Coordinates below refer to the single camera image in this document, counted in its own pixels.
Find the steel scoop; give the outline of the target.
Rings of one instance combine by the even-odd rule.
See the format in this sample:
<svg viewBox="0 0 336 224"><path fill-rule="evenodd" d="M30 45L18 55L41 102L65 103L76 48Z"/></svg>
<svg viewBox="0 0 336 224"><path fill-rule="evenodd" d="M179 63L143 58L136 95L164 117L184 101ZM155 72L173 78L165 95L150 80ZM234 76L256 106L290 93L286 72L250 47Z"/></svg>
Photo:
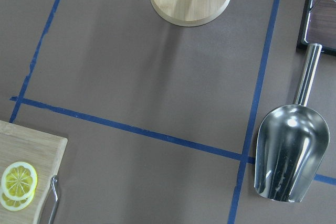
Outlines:
<svg viewBox="0 0 336 224"><path fill-rule="evenodd" d="M301 202L330 141L325 119L307 106L321 44L309 44L292 104L270 111L257 135L256 192L271 200Z"/></svg>

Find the bamboo cutting board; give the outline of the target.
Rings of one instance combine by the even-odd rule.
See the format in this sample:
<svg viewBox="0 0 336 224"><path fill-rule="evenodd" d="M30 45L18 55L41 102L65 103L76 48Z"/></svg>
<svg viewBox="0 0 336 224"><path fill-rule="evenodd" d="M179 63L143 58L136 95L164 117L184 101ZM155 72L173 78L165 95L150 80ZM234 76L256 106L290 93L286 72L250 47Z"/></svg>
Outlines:
<svg viewBox="0 0 336 224"><path fill-rule="evenodd" d="M1 121L1 223L39 223L49 194L53 223L61 199L58 170L68 140Z"/></svg>

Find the lemon slice lower bottom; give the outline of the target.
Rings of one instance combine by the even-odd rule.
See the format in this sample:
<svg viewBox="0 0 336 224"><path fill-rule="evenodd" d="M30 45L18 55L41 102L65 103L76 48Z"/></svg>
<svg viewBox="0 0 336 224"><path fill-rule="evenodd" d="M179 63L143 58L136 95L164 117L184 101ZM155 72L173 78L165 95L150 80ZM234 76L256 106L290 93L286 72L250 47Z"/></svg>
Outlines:
<svg viewBox="0 0 336 224"><path fill-rule="evenodd" d="M34 198L35 192L32 192L28 198L22 200L9 199L1 190L1 206L8 211L20 211L26 208Z"/></svg>

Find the black wooden tray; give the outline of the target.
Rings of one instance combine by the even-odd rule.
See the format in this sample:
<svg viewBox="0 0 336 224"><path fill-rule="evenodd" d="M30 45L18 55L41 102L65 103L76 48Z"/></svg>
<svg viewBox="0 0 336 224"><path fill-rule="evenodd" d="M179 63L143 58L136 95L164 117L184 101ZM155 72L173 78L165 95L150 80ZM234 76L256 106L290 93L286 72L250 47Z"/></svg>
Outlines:
<svg viewBox="0 0 336 224"><path fill-rule="evenodd" d="M321 0L310 11L316 0L305 0L297 48L306 49L308 44L322 45L322 52L335 55L335 1Z"/></svg>

